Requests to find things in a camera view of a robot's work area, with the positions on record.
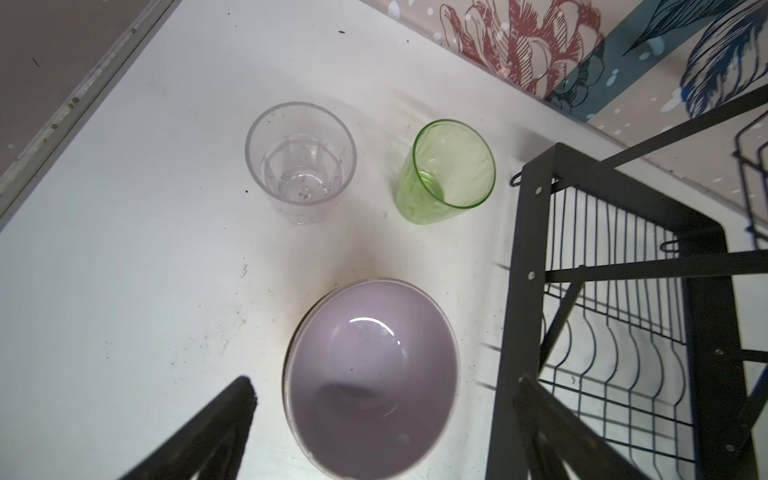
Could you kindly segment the clear glass tumbler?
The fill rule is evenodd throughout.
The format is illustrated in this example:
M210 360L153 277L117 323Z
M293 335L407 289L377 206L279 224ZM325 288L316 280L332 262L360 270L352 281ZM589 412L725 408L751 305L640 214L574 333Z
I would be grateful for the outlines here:
M319 223L343 197L357 169L357 146L342 120L308 102L261 113L245 141L252 177L275 209L296 225Z

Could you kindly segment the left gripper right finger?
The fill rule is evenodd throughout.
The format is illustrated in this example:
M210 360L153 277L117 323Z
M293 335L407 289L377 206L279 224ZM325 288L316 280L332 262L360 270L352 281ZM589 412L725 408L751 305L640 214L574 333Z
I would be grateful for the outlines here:
M533 479L644 479L537 380L522 376L514 395L521 443Z

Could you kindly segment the green glass tumbler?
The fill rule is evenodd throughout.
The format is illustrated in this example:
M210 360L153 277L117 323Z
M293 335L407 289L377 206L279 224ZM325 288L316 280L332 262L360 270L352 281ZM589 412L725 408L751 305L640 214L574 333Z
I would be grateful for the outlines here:
M486 140L469 125L435 120L417 134L394 189L400 214L416 225L453 218L482 205L497 171Z

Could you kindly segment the lilac bowl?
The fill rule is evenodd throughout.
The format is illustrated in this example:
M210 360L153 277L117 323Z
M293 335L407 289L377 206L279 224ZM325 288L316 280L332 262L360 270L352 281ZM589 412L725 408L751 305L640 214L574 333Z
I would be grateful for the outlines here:
M333 479L396 479L434 450L455 409L459 351L422 289L374 278L318 300L283 365L288 426Z

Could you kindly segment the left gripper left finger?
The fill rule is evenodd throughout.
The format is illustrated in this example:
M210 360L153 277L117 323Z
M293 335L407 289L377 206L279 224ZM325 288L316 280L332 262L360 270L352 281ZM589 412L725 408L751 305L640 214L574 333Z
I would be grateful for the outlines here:
M257 404L250 379L237 377L124 477L235 479Z

